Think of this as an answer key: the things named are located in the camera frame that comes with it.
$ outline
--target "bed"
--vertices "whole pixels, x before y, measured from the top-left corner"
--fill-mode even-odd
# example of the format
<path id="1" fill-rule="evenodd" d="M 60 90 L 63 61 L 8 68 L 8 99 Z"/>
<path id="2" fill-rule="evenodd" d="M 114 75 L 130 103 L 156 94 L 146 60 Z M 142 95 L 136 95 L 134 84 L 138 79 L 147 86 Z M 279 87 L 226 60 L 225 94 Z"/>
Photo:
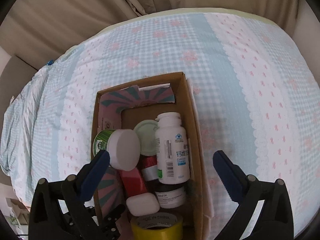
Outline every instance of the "bed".
<path id="1" fill-rule="evenodd" d="M 13 43 L 20 56 L 27 52 Z M 43 65 L 45 53 L 38 53 L 28 62 Z M 40 178 L 65 179 L 90 161 L 97 91 L 176 71 L 189 79 L 199 116 L 212 198 L 209 239 L 236 208 L 212 166 L 216 149 L 245 173 L 286 181 L 299 234 L 320 206 L 319 86 L 284 30 L 231 9 L 180 8 L 132 17 L 42 67 L 4 114 L 0 164 L 17 196 L 30 206 Z"/>

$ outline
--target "white round container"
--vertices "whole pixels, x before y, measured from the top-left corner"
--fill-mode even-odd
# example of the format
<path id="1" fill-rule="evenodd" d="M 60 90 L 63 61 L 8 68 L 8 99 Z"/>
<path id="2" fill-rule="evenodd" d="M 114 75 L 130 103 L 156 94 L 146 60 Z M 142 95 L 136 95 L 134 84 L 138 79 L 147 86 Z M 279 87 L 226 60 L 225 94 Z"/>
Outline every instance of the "white round container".
<path id="1" fill-rule="evenodd" d="M 155 187 L 156 197 L 162 208 L 175 208 L 186 202 L 184 185 L 167 185 L 159 183 Z"/>
<path id="2" fill-rule="evenodd" d="M 140 157 L 140 142 L 130 129 L 103 130 L 94 139 L 93 154 L 104 149 L 110 154 L 110 165 L 117 170 L 131 171 Z"/>
<path id="3" fill-rule="evenodd" d="M 176 112 L 158 115 L 156 153 L 159 181 L 180 184 L 190 179 L 188 139 Z"/>

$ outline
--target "green jar lid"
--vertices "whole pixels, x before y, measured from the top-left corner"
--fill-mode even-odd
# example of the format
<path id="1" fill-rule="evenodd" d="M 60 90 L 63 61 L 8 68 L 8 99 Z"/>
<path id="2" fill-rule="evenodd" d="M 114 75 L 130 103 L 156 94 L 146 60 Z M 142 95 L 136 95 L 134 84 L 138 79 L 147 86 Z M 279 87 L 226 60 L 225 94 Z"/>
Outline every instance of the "green jar lid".
<path id="1" fill-rule="evenodd" d="M 133 129 L 140 141 L 140 154 L 144 156 L 156 155 L 155 132 L 158 129 L 158 122 L 155 120 L 144 120 Z"/>

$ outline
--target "curtain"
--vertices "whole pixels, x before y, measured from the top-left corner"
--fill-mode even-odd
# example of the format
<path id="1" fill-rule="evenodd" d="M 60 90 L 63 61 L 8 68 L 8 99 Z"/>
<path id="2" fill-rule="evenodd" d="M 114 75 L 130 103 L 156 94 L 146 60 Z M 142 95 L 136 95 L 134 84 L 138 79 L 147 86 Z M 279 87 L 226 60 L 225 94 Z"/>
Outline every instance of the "curtain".
<path id="1" fill-rule="evenodd" d="M 299 0 L 17 0 L 0 27 L 0 46 L 39 69 L 105 27 L 183 7 L 222 7 L 257 14 L 289 35 Z"/>

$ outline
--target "tape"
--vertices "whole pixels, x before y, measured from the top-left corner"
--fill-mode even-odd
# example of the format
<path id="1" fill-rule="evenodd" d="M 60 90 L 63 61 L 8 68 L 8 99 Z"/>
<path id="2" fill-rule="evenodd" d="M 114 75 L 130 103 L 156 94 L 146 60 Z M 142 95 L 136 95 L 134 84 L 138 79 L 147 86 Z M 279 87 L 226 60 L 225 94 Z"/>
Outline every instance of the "tape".
<path id="1" fill-rule="evenodd" d="M 131 220 L 135 240 L 181 240 L 182 217 L 159 212 Z"/>

